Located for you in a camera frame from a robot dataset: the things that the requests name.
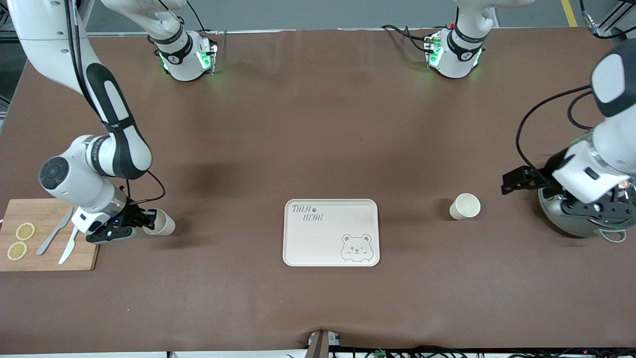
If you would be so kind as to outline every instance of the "silver knife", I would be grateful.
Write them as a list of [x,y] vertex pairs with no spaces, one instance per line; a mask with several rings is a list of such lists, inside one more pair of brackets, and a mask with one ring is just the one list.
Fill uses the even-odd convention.
[[38,247],[38,251],[36,251],[36,255],[44,255],[44,253],[46,252],[46,249],[48,248],[48,246],[51,245],[51,241],[53,241],[53,238],[55,237],[55,235],[57,235],[57,233],[60,230],[62,230],[66,226],[66,224],[69,223],[69,220],[71,219],[71,215],[73,214],[73,209],[74,209],[73,206],[68,209],[68,211],[66,212],[66,214],[62,218],[62,221],[60,221],[60,223],[57,224],[57,227],[53,230],[51,235],[49,235],[46,238],[46,240],[42,243],[42,245],[40,245],[40,247]]
[[66,248],[62,253],[62,257],[60,257],[60,262],[58,262],[58,264],[63,264],[64,261],[66,261],[66,259],[68,259],[71,255],[71,252],[73,252],[73,249],[75,248],[75,236],[77,236],[79,230],[80,229],[77,226],[73,227],[73,232],[71,233],[71,237],[69,238],[69,243],[66,244]]

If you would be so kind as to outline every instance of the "yellow tape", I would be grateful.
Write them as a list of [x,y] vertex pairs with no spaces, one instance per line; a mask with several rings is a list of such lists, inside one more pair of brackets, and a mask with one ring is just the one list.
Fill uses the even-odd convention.
[[576,17],[574,17],[570,0],[561,0],[561,5],[563,6],[563,12],[567,18],[567,24],[570,25],[570,27],[577,27],[579,24],[576,23]]

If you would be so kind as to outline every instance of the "bear drawing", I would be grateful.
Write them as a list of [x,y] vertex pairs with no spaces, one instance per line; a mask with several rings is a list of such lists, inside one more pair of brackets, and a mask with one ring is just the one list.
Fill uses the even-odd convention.
[[361,238],[353,238],[351,235],[342,236],[342,251],[340,255],[345,262],[371,262],[373,250],[371,249],[371,236],[364,234]]

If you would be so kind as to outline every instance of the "cutting board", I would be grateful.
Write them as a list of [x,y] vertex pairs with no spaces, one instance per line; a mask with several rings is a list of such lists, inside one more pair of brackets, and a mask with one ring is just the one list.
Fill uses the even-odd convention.
[[[44,255],[36,255],[38,247],[60,223],[69,205],[59,199],[14,199],[4,214],[0,229],[0,271],[87,271],[95,267],[98,245],[86,242],[86,236],[79,233],[75,237],[75,249],[63,264],[58,264],[62,252],[73,231],[73,222],[69,221],[60,230]],[[11,261],[7,251],[11,244],[19,241],[15,237],[18,226],[25,222],[35,225],[35,235],[24,241],[27,254],[23,258]]]

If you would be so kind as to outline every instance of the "paper cup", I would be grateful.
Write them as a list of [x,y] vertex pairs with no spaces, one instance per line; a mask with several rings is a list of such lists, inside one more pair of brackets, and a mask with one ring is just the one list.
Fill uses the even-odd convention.
[[144,231],[148,235],[166,236],[172,234],[174,231],[174,220],[161,209],[155,209],[157,216],[155,218],[155,229],[151,230],[144,226]]
[[468,193],[459,194],[450,206],[450,216],[455,220],[464,220],[477,216],[481,210],[481,204],[476,196]]

